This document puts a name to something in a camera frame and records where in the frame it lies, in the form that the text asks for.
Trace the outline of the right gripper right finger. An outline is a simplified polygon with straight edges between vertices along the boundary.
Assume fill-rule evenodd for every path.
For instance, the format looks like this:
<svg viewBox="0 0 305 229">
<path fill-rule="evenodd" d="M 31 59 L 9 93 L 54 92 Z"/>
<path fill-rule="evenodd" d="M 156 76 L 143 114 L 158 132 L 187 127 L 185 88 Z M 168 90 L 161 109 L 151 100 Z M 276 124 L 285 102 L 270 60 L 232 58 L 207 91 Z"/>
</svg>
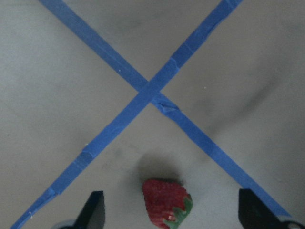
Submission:
<svg viewBox="0 0 305 229">
<path fill-rule="evenodd" d="M 238 219 L 244 229 L 303 229 L 293 219 L 281 219 L 251 190 L 239 190 Z"/>
</svg>

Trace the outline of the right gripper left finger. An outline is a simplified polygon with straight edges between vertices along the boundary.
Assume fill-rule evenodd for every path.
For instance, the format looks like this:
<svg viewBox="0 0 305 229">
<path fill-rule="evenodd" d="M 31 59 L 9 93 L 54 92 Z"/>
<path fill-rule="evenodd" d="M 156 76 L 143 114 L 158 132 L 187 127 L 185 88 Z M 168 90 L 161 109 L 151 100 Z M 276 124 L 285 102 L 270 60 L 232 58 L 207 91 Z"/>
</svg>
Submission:
<svg viewBox="0 0 305 229">
<path fill-rule="evenodd" d="M 75 220 L 66 220 L 53 226 L 54 229 L 103 229 L 105 225 L 104 192 L 94 191 Z"/>
</svg>

